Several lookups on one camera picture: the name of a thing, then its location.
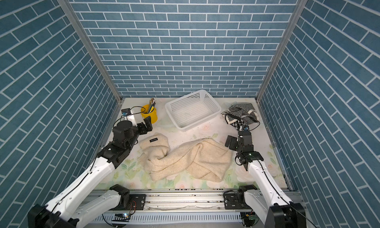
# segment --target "black cable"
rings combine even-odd
[[[224,194],[229,193],[229,192],[234,192],[234,193],[236,194],[236,196],[238,195],[234,190],[228,190],[228,191],[225,191],[225,192],[223,193],[223,196],[224,196]]]
[[[132,110],[133,108],[135,108],[135,107],[141,107],[141,106],[134,106],[134,107],[131,108],[131,110]],[[145,109],[145,107],[141,107],[141,108],[144,108],[144,109]],[[141,112],[140,112],[140,113],[141,113]]]
[[[139,114],[139,113],[141,113],[141,112],[136,112],[136,113],[133,113],[133,114],[130,114],[130,115],[127,115],[127,116],[132,116],[132,115]],[[115,123],[114,123],[114,126],[116,125],[117,121],[121,120],[123,117],[126,117],[126,116],[122,116],[121,118],[117,119],[117,120],[115,121]]]
[[[243,164],[238,164],[237,162],[236,162],[236,159],[237,159],[237,155],[235,156],[235,163],[237,164],[237,165],[243,165]]]
[[[287,201],[285,201],[285,199],[283,199],[283,197],[280,195],[279,192],[277,192],[277,190],[274,188],[273,184],[272,184],[271,181],[269,180],[268,176],[266,175],[266,171],[264,170],[263,165],[260,163],[259,160],[258,160],[258,162],[259,162],[261,168],[263,169],[263,172],[264,172],[264,175],[265,175],[266,179],[268,180],[269,184],[272,186],[273,190],[278,194],[278,196],[279,196],[279,197],[280,197],[280,198],[281,198],[286,204],[288,204],[291,208],[293,208],[296,212],[298,212],[298,214],[300,214],[300,215],[303,216],[306,220],[308,220],[308,221],[309,221],[309,222],[310,222],[315,228],[317,228],[316,225],[315,225],[311,220],[309,220],[306,216],[304,216],[301,212],[299,212],[295,207],[293,207],[290,203],[288,203]]]
[[[68,192],[66,195],[64,195],[64,197],[62,197],[61,200],[59,200],[59,201],[57,202],[57,204],[53,207],[53,210],[51,210],[52,213],[54,212],[55,208],[58,206],[59,202],[61,202],[65,197],[67,197],[67,195],[69,195],[74,189],[76,189],[76,188],[77,188],[77,187],[83,182],[83,180],[87,177],[88,174],[91,174],[91,173],[92,173],[91,170],[92,170],[92,168],[93,168],[93,166],[94,166],[94,164],[95,164],[95,160],[96,160],[96,158],[97,158],[97,157],[95,157],[94,162],[92,163],[92,166],[91,166],[90,170],[88,171],[88,173],[83,177],[83,179],[78,183],[78,185],[76,185],[73,189],[71,189],[70,192]]]
[[[259,121],[258,121],[259,122]],[[258,128],[260,126],[260,122],[259,122],[259,125],[257,125],[254,129]],[[252,130],[249,130],[249,131],[253,131],[254,129]]]
[[[112,226],[112,227],[115,227],[114,225],[112,225],[112,223],[110,224],[110,223],[108,223],[108,221],[106,221],[106,219],[104,218],[103,214],[102,214],[102,217],[103,217],[103,220],[104,220],[108,225],[110,225],[110,226]]]
[[[132,201],[135,203],[135,210],[133,211],[133,213],[131,213],[131,210],[132,210],[132,203],[130,202],[129,204],[131,205],[131,209],[129,210],[129,213],[128,213],[128,217],[124,218],[124,219],[121,219],[121,220],[118,220],[118,221],[129,221],[131,219],[131,216],[133,214],[135,214],[136,212],[136,207],[137,207],[137,204],[136,204],[136,201]]]

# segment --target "metal frame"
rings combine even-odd
[[[144,210],[140,212],[251,212],[251,209],[226,210],[223,193],[229,189],[196,189],[196,190],[131,190],[130,194],[146,194]],[[81,206],[102,196],[106,190],[93,190],[82,202]],[[300,202],[304,207],[300,192],[284,190],[293,202]],[[107,211],[105,214],[123,213],[125,211]]]
[[[290,180],[289,174],[288,174],[288,172],[287,172],[287,170],[285,168],[285,165],[284,165],[284,163],[282,161],[282,158],[280,156],[280,152],[278,151],[277,144],[276,144],[276,142],[274,140],[272,131],[269,128],[268,121],[266,120],[266,118],[264,116],[264,111],[263,111],[263,108],[260,105],[260,102],[257,102],[257,107],[259,109],[261,117],[263,118],[264,126],[265,126],[265,129],[266,129],[267,133],[268,133],[269,140],[271,140],[274,153],[276,154],[276,157],[277,157],[278,165],[280,166],[281,172],[282,172],[282,174],[285,177],[285,183],[288,185],[288,189],[291,190],[291,191],[293,191],[294,190],[294,186],[292,184],[292,181]]]
[[[303,9],[305,8],[306,2],[307,2],[307,0],[298,0],[297,5],[294,9],[294,12],[293,12],[292,16],[290,17],[288,26],[285,29],[284,35],[282,36],[281,41],[278,45],[278,49],[276,51],[276,54],[273,56],[273,60],[269,66],[268,72],[265,75],[265,78],[264,78],[263,83],[259,89],[259,92],[257,93],[256,102],[260,102],[261,98],[263,97],[265,89],[267,88],[268,83],[271,80],[271,77],[272,77],[274,71],[276,70],[276,67],[278,65],[278,62],[280,61],[282,53],[284,52],[285,47],[286,47],[290,37],[292,36],[292,32],[296,27],[298,19],[301,16]]]
[[[102,74],[104,80],[106,81],[108,87],[111,89],[112,93],[114,94],[117,102],[121,102],[121,95],[117,91],[116,86],[112,82],[111,77],[109,76],[102,60],[100,59],[98,53],[96,52],[94,46],[91,43],[90,38],[88,37],[86,31],[84,31],[84,28],[79,21],[78,16],[75,14],[73,7],[69,3],[69,0],[57,0],[60,7],[66,14],[67,18],[69,19],[71,25],[73,26],[75,32],[78,34],[80,40],[82,41],[84,47],[87,49],[89,55],[91,56],[92,60],[98,67],[99,72]]]

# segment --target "metal plate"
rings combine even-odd
[[[132,204],[131,210],[135,209],[134,201],[136,202],[136,211],[144,210],[145,198],[146,198],[145,194],[130,194],[129,195],[129,201]],[[111,211],[126,211],[126,209],[123,206],[119,205],[115,208],[112,208]]]
[[[226,210],[251,209],[245,203],[240,203],[238,196],[235,193],[225,193],[223,197],[224,208]]]

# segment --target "white plastic basket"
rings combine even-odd
[[[166,103],[165,109],[174,125],[182,131],[196,127],[221,112],[220,105],[203,89]]]

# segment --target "wire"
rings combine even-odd
[[[134,109],[135,107],[141,107],[141,106],[134,106],[134,107],[131,108],[131,110]],[[144,109],[145,109],[145,107],[141,107],[141,108],[144,108]],[[140,113],[141,113],[141,112],[140,112]]]
[[[270,183],[270,185],[273,187],[273,189],[274,189],[274,191],[278,194],[278,196],[286,203],[286,204],[288,204],[291,208],[293,208],[296,212],[298,212],[298,214],[300,214],[301,216],[303,216],[306,220],[308,220],[315,228],[317,228],[316,227],[316,225],[311,221],[311,220],[309,220],[309,218],[307,218],[306,216],[304,216],[301,212],[299,212],[295,207],[293,207],[290,203],[288,203],[287,201],[285,201],[285,199],[283,199],[283,197],[277,192],[277,190],[274,188],[274,186],[273,186],[273,184],[271,183],[271,181],[269,180],[269,178],[268,178],[268,176],[266,175],[266,171],[264,170],[264,167],[263,167],[263,165],[261,164],[261,162],[258,160],[258,162],[259,162],[259,164],[260,164],[260,166],[261,166],[261,168],[263,169],[263,172],[264,172],[264,175],[265,175],[265,177],[266,177],[266,179],[268,180],[268,182]]]
[[[237,165],[243,165],[243,164],[238,164],[237,162],[236,162],[236,159],[237,159],[238,157],[237,157],[237,155],[235,156],[235,163],[237,164]]]
[[[110,224],[110,223],[108,223],[108,221],[106,221],[106,219],[104,219],[104,216],[103,216],[103,214],[102,214],[102,217],[103,217],[103,220],[108,224],[108,225],[110,225],[110,226],[112,226],[112,227],[117,227],[117,226],[114,226],[114,225],[112,225],[112,223]]]
[[[238,196],[238,194],[237,194],[234,190],[228,190],[228,191],[225,191],[225,192],[223,193],[223,196],[224,196],[224,194],[229,193],[229,192],[234,192],[234,193],[236,194],[236,196]]]
[[[131,216],[131,215],[135,214],[135,212],[136,212],[136,207],[137,207],[137,204],[136,204],[136,202],[135,202],[135,201],[132,201],[132,202],[134,202],[134,203],[135,203],[135,210],[133,211],[133,213],[130,213],[130,215],[129,215],[129,216]]]
[[[117,121],[121,120],[123,117],[128,117],[128,116],[132,116],[132,115],[139,114],[139,113],[141,113],[141,112],[136,112],[136,113],[133,113],[133,114],[130,114],[130,115],[127,115],[127,116],[122,116],[121,118],[119,118],[119,119],[117,119],[117,120],[115,121],[114,126],[116,125]]]
[[[74,191],[82,182],[83,182],[83,180],[87,177],[87,175],[89,175],[89,174],[91,174],[92,173],[92,168],[93,168],[93,166],[94,166],[94,164],[95,164],[95,161],[96,161],[96,159],[97,159],[97,157],[95,157],[95,159],[94,159],[94,162],[92,163],[92,166],[91,166],[91,168],[90,168],[90,170],[87,172],[87,174],[83,177],[83,179],[73,188],[73,189],[71,189],[71,191],[70,192],[68,192],[66,195],[64,195],[64,197],[62,197],[61,198],[61,200],[59,200],[58,202],[57,202],[57,204],[53,207],[53,210],[51,210],[51,212],[53,213],[54,212],[54,210],[55,210],[55,208],[58,206],[58,204],[59,204],[59,202],[61,202],[61,201],[63,201],[64,200],[64,198],[65,197],[67,197],[67,195],[69,195],[72,191]]]
[[[180,210],[180,209],[183,209],[183,208],[186,208],[186,207],[194,207],[194,208],[201,208],[201,209],[210,209],[210,208],[214,208],[214,207],[220,207],[220,205],[216,205],[216,206],[212,206],[212,207],[198,207],[198,206],[184,206],[184,207],[178,207],[178,208],[170,208],[170,209],[160,209],[160,208],[156,208],[156,207],[148,207],[152,210],[158,210],[158,211],[172,211],[172,210]]]
[[[258,121],[259,122],[259,121]],[[257,125],[254,129],[258,128],[260,126],[260,122],[259,122],[259,125]],[[249,131],[253,131],[254,129],[252,130],[249,130]]]

